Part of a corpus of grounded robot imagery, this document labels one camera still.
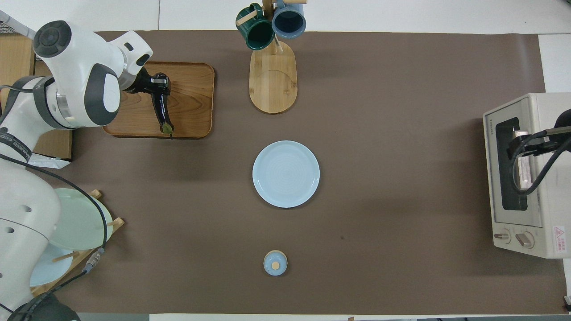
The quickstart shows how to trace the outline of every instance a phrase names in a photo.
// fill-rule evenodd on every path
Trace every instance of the robotic arm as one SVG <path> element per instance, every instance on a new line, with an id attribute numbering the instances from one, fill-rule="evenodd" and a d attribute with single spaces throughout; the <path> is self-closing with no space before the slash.
<path id="1" fill-rule="evenodd" d="M 34 50 L 53 77 L 16 81 L 0 117 L 0 154 L 22 162 L 30 159 L 38 138 L 47 131 L 109 124 L 118 112 L 120 91 L 132 87 L 142 70 L 146 74 L 143 65 L 152 55 L 133 31 L 106 42 L 65 21 L 40 28 Z M 60 211 L 49 184 L 23 166 L 0 159 L 0 321 L 26 316 L 18 310 L 25 311 L 34 300 L 30 275 Z M 55 297 L 46 302 L 62 306 Z M 72 311 L 69 315 L 69 320 L 77 319 Z"/>

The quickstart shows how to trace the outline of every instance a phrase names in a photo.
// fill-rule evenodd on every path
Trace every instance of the wooden tray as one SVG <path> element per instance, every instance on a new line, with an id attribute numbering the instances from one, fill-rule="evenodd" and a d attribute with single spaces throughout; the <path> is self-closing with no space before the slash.
<path id="1" fill-rule="evenodd" d="M 171 79 L 168 114 L 175 126 L 173 138 L 202 138 L 212 128 L 214 69 L 205 63 L 147 62 L 150 75 L 162 72 Z M 104 131 L 116 137 L 169 138 L 159 129 L 151 95 L 121 93 L 117 117 Z"/>

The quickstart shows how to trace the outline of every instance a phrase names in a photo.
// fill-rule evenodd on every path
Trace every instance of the green object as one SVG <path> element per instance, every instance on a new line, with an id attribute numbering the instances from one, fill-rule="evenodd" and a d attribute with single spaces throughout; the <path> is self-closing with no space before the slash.
<path id="1" fill-rule="evenodd" d="M 258 3 L 252 3 L 249 7 L 242 9 L 236 16 L 238 19 L 245 17 L 251 12 L 257 11 L 257 15 L 250 20 L 236 26 L 238 31 L 246 40 L 246 46 L 252 50 L 266 48 L 274 39 L 272 22 L 264 17 L 264 11 Z"/>

